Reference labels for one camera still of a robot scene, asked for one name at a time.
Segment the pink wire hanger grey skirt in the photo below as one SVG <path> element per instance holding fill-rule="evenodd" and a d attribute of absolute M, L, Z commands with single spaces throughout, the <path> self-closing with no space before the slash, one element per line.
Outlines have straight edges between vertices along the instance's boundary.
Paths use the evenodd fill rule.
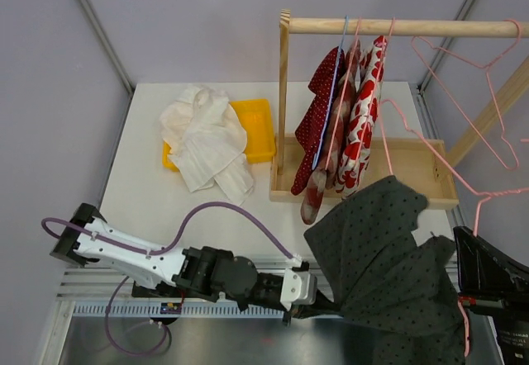
<path fill-rule="evenodd" d="M 379 124 L 380 124 L 380 129 L 381 129 L 381 132 L 382 132 L 382 138 L 383 138 L 383 142 L 384 142 L 384 151 L 386 153 L 386 159 L 387 159 L 387 162 L 388 162 L 388 168 L 389 168 L 389 172 L 390 173 L 393 172 L 393 165 L 392 165 L 392 161 L 390 159 L 390 155 L 389 155 L 389 151 L 388 151 L 387 139 L 386 139 L 386 134 L 385 134 L 385 131 L 384 131 L 384 119 L 383 119 L 383 115 L 382 115 L 382 105 L 384 103 L 388 103 L 388 102 L 393 106 L 393 108 L 400 115 L 400 118 L 401 118 L 401 120 L 403 122 L 404 129 L 406 131 L 408 131 L 408 132 L 413 133 L 419 139 L 419 142 L 422 143 L 423 145 L 425 145 L 429 149 L 429 151 L 434 154 L 434 157 L 437 160 L 439 160 L 449 170 L 449 175 L 450 176 L 455 176 L 456 179 L 459 180 L 475 196 L 480 197 L 480 200 L 479 200 L 478 205 L 476 207 L 476 215 L 475 215 L 475 218 L 474 218 L 474 228 L 473 228 L 473 231 L 472 231 L 472 234 L 471 234 L 473 237 L 477 238 L 479 236 L 480 211 L 481 211 L 481 207 L 482 207 L 482 205 L 484 203 L 486 203 L 487 201 L 490 201 L 491 199 L 496 198 L 496 197 L 513 196 L 513 195 L 519 195 L 519 194 L 523 194 L 523 193 L 527 193 L 528 192 L 528 187 L 521 187 L 521 188 L 516 188 L 516 189 L 508 189 L 508 190 L 496 191 L 496 192 L 486 192 L 486 191 L 478 192 L 478 191 L 474 190 L 468 184 L 468 182 L 461 175 L 459 175 L 455 171 L 455 169 L 453 167 L 450 166 L 450 164 L 446 160 L 446 158 L 444 156 L 442 156 L 437 150 L 435 150 L 435 148 L 431 145 L 431 141 L 430 140 L 425 139 L 421 133 L 419 133 L 418 131 L 412 129 L 408 125 L 407 119 L 406 119 L 405 115 L 403 114 L 401 108 L 397 105 L 397 103 L 393 99 L 386 98 L 386 99 L 384 99 L 384 100 L 379 102 L 379 119 L 380 119 L 380 123 Z"/>

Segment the dark grey dotted skirt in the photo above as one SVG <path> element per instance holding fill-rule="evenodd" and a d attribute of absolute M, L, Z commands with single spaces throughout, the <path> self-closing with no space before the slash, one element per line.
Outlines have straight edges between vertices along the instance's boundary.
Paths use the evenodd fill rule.
<path fill-rule="evenodd" d="M 388 176 L 306 230 L 336 312 L 375 329 L 374 364 L 465 363 L 464 318 L 446 272 L 455 242 L 412 233 L 426 197 Z"/>

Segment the white pleated skirt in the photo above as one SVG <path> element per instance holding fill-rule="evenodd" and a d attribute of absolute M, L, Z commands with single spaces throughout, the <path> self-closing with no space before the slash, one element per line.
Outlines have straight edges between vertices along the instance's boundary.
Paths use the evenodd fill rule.
<path fill-rule="evenodd" d="M 169 160 L 190 192 L 217 185 L 238 206 L 251 194 L 247 134 L 225 92 L 189 85 L 161 113 L 160 124 Z"/>

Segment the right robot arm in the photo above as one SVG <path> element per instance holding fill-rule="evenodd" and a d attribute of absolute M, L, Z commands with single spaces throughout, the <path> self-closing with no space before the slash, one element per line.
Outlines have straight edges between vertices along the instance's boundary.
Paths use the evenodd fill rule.
<path fill-rule="evenodd" d="M 459 301 L 493 319 L 503 362 L 528 363 L 528 266 L 509 257 L 466 226 L 453 229 Z"/>

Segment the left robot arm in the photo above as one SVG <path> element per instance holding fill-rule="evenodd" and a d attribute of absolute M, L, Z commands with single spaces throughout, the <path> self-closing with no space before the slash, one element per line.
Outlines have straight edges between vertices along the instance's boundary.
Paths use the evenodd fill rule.
<path fill-rule="evenodd" d="M 179 246 L 192 217 L 213 207 L 232 210 L 256 226 L 287 259 L 283 273 L 263 273 L 251 259 L 229 250 Z M 338 313 L 337 305 L 318 289 L 317 277 L 307 261 L 289 252 L 248 211 L 224 201 L 193 208 L 166 246 L 118 230 L 87 203 L 81 204 L 70 220 L 47 217 L 41 226 L 56 240 L 52 257 L 80 267 L 96 263 L 112 268 L 155 297 L 191 297 L 211 303 L 225 298 L 239 312 L 253 308 L 277 311 L 285 324 L 292 319 Z"/>

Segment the red plaid skirt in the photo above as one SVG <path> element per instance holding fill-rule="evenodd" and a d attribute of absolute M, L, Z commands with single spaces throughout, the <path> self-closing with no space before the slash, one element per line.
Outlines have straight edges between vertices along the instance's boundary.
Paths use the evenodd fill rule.
<path fill-rule="evenodd" d="M 347 52 L 332 49 L 308 84 L 314 98 L 295 130 L 304 156 L 291 186 L 294 196 L 304 194 L 300 215 L 307 225 L 317 218 L 324 192 L 335 184 L 356 99 L 359 58 L 359 45 L 352 45 Z"/>

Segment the dark red polka dot skirt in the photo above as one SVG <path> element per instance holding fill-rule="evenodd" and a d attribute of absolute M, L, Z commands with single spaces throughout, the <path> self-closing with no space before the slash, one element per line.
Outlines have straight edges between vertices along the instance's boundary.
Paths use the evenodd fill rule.
<path fill-rule="evenodd" d="M 331 49 L 317 66 L 307 86 L 314 98 L 294 132 L 297 142 L 304 151 L 303 160 L 299 164 L 290 189 L 294 196 L 299 195 L 305 189 L 312 173 L 313 160 L 317 154 L 323 127 L 326 123 L 331 91 L 336 87 L 333 83 L 335 68 L 337 68 L 337 73 L 342 73 L 344 63 L 344 52 L 338 51 L 337 47 Z"/>

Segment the white red floral skirt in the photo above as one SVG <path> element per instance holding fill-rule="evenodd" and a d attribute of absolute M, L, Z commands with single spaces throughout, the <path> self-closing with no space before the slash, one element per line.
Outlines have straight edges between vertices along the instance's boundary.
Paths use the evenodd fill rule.
<path fill-rule="evenodd" d="M 379 115 L 388 39 L 378 36 L 360 55 L 360 86 L 346 130 L 335 190 L 346 198 L 357 192 L 369 166 L 372 136 Z"/>

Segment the small circuit board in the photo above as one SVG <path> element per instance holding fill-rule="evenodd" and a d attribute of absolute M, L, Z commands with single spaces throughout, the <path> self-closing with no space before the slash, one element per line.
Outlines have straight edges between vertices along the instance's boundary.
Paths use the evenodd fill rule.
<path fill-rule="evenodd" d="M 182 305 L 179 303 L 166 302 L 160 305 L 161 314 L 180 314 L 182 311 Z"/>

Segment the wooden clothes rack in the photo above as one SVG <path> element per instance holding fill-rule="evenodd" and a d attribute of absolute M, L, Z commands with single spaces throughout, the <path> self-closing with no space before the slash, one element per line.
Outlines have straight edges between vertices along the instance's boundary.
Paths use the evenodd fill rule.
<path fill-rule="evenodd" d="M 280 15 L 280 57 L 279 57 L 279 132 L 277 153 L 270 173 L 269 198 L 278 202 L 302 203 L 304 194 L 294 196 L 291 186 L 304 151 L 293 135 L 285 133 L 286 104 L 288 90 L 288 43 L 292 34 L 338 35 L 342 34 L 345 19 L 293 18 L 290 11 Z M 386 36 L 391 20 L 349 21 L 346 34 Z M 428 41 L 432 37 L 469 38 L 513 38 L 520 40 L 528 36 L 528 25 L 515 20 L 505 21 L 396 21 L 393 36 L 409 36 L 412 39 Z M 503 113 L 516 103 L 528 89 L 528 63 L 523 62 L 509 80 L 498 90 L 492 91 L 492 99 L 479 116 L 470 122 L 470 128 L 463 134 L 456 146 L 447 151 L 443 140 L 429 140 L 431 145 L 455 166 L 470 152 L 477 141 L 495 124 L 503 122 Z M 455 176 L 434 157 L 429 149 L 413 134 L 411 138 L 389 138 L 388 148 L 393 164 L 394 176 L 400 181 L 425 195 L 429 207 L 434 210 L 451 210 L 459 203 Z M 388 165 L 385 158 L 382 137 L 372 137 L 369 166 L 361 180 L 360 188 L 385 178 Z M 335 188 L 327 189 L 322 204 L 336 204 L 343 199 Z"/>

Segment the yellow plastic tray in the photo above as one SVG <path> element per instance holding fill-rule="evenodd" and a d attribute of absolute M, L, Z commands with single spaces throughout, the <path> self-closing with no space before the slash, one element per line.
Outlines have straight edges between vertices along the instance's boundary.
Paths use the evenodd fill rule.
<path fill-rule="evenodd" d="M 250 164 L 269 162 L 276 153 L 269 102 L 266 99 L 250 99 L 229 101 L 229 103 L 247 134 L 248 143 L 245 148 L 247 162 Z M 165 168 L 178 172 L 179 169 L 169 160 L 170 150 L 169 145 L 164 142 L 162 164 Z"/>

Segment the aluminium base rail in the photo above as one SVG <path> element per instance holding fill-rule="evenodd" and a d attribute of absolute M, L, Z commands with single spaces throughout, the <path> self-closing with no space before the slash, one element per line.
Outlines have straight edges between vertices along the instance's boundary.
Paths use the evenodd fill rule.
<path fill-rule="evenodd" d="M 317 287 L 328 299 L 333 299 L 333 294 L 327 279 L 323 276 L 321 268 L 314 260 L 308 261 L 310 264 L 309 271 L 317 278 Z M 254 264 L 259 273 L 270 273 L 283 276 L 287 266 L 292 266 L 285 260 L 279 258 L 254 258 Z M 106 300 L 110 298 L 118 283 L 123 280 L 124 274 L 112 268 L 104 268 L 96 263 L 88 264 L 86 268 L 67 267 L 63 277 L 60 279 L 60 286 L 56 292 L 56 298 L 62 301 L 89 301 L 89 300 Z M 127 282 L 120 288 L 118 299 L 128 300 L 129 298 L 159 298 L 175 294 L 180 296 L 179 291 L 162 283 L 156 288 L 144 288 L 130 277 Z"/>

